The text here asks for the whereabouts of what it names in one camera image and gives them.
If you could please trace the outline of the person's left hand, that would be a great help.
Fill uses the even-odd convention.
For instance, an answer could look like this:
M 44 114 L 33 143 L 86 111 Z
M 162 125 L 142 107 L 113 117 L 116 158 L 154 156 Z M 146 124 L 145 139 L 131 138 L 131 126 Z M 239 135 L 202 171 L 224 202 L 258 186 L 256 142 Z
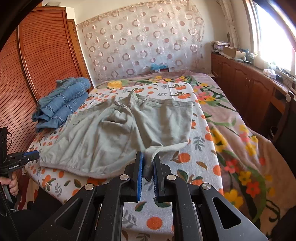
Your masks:
M 17 196 L 19 192 L 18 179 L 16 173 L 11 174 L 11 178 L 1 177 L 1 185 L 8 185 L 12 196 Z

